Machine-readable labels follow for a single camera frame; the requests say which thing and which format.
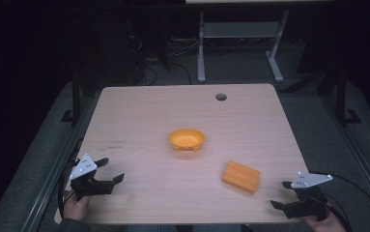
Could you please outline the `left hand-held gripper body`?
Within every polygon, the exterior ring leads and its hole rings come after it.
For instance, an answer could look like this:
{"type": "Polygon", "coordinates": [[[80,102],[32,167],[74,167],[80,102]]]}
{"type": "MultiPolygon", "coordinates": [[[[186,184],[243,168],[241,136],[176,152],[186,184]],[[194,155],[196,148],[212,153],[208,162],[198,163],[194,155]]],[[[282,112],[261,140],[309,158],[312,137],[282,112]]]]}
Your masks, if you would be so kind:
{"type": "Polygon", "coordinates": [[[70,174],[71,188],[78,199],[83,196],[111,194],[114,186],[112,181],[98,181],[96,162],[85,154],[70,174]]]}

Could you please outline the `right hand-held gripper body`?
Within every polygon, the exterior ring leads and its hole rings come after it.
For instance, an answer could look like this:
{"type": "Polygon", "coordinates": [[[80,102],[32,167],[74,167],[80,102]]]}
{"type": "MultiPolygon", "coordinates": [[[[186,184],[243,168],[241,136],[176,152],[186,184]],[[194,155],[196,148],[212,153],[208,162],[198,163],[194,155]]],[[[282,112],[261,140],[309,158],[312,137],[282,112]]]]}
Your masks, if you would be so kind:
{"type": "Polygon", "coordinates": [[[317,221],[327,218],[327,197],[319,188],[320,184],[332,181],[329,174],[299,172],[292,181],[292,191],[297,202],[284,205],[287,218],[314,217],[317,221]]]}

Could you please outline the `person's left hand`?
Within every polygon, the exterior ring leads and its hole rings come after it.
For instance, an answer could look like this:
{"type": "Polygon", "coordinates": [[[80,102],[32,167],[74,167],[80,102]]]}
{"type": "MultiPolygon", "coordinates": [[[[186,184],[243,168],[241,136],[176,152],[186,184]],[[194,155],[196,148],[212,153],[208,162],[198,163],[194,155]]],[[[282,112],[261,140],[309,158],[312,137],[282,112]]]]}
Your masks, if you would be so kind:
{"type": "Polygon", "coordinates": [[[75,192],[71,190],[64,201],[63,218],[82,221],[87,215],[91,199],[91,196],[78,199],[75,192]]]}

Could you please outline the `person's right hand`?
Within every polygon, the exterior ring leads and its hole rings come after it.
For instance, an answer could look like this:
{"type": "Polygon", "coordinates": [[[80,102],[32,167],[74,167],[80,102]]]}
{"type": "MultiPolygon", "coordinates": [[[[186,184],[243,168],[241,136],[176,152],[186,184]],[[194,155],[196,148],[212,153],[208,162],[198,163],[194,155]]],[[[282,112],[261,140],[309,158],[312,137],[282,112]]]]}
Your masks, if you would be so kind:
{"type": "Polygon", "coordinates": [[[328,217],[321,221],[317,221],[314,217],[301,217],[300,220],[313,232],[346,232],[341,221],[333,213],[329,213],[328,217]]]}

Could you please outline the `orange rectangular sponge block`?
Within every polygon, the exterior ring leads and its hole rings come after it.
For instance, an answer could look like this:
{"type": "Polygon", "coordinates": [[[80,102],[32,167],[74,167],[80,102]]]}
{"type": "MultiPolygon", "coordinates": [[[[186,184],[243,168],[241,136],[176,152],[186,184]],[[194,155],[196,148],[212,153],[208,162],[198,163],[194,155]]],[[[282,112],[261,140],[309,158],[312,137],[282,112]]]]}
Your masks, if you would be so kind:
{"type": "Polygon", "coordinates": [[[229,160],[224,169],[221,181],[248,193],[255,193],[261,172],[246,165],[229,160]]]}

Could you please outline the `black metal stand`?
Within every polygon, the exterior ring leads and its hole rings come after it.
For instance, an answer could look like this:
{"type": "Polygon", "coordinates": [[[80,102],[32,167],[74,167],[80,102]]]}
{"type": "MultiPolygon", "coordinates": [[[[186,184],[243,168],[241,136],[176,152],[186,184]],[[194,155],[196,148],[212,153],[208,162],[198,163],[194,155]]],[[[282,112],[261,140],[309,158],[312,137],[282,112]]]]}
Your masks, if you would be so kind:
{"type": "Polygon", "coordinates": [[[359,124],[360,119],[353,109],[346,108],[347,80],[341,67],[336,68],[336,102],[335,116],[338,122],[346,127],[348,124],[359,124]]]}
{"type": "Polygon", "coordinates": [[[78,123],[80,115],[80,78],[78,73],[74,72],[71,80],[71,109],[64,112],[61,121],[71,123],[74,126],[78,123]]]}

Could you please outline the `orange plastic bowl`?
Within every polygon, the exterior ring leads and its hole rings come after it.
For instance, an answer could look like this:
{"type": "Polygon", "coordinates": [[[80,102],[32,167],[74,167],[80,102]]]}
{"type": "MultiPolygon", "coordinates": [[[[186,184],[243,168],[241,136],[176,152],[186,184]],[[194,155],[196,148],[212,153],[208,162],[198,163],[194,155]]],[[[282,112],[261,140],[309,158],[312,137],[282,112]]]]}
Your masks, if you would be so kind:
{"type": "Polygon", "coordinates": [[[168,141],[176,152],[197,152],[205,140],[205,135],[196,129],[178,129],[168,135],[168,141]]]}

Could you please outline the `grey metal rail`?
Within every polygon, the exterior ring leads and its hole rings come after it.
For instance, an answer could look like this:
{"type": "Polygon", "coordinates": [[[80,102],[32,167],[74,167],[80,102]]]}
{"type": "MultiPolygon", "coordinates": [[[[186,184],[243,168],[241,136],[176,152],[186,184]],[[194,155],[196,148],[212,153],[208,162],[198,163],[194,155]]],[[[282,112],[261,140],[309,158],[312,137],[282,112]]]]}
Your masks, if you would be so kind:
{"type": "Polygon", "coordinates": [[[18,169],[16,189],[22,191],[18,202],[24,204],[24,219],[18,232],[38,232],[46,210],[50,205],[56,207],[55,194],[62,171],[68,160],[77,155],[98,100],[98,96],[82,98],[81,116],[75,124],[62,122],[71,108],[71,99],[60,96],[52,106],[18,169]]]}
{"type": "Polygon", "coordinates": [[[327,113],[342,134],[346,144],[349,146],[361,174],[365,179],[366,185],[370,189],[370,164],[349,129],[349,125],[359,125],[361,120],[353,109],[344,109],[342,114],[343,119],[341,119],[338,110],[336,109],[336,105],[332,100],[329,98],[321,98],[321,101],[326,108],[327,113]]]}

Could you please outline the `white metal desk frame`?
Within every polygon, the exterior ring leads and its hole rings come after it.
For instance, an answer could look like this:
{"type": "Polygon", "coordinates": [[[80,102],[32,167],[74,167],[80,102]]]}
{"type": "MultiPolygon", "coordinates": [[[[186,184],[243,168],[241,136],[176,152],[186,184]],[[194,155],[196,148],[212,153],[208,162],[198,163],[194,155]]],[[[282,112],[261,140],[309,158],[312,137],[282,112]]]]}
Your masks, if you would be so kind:
{"type": "Polygon", "coordinates": [[[204,42],[205,39],[273,39],[271,49],[266,51],[266,57],[276,82],[284,78],[276,61],[276,53],[286,26],[289,11],[285,10],[278,21],[253,22],[208,22],[205,14],[199,14],[199,34],[197,53],[197,80],[206,82],[204,42]]]}

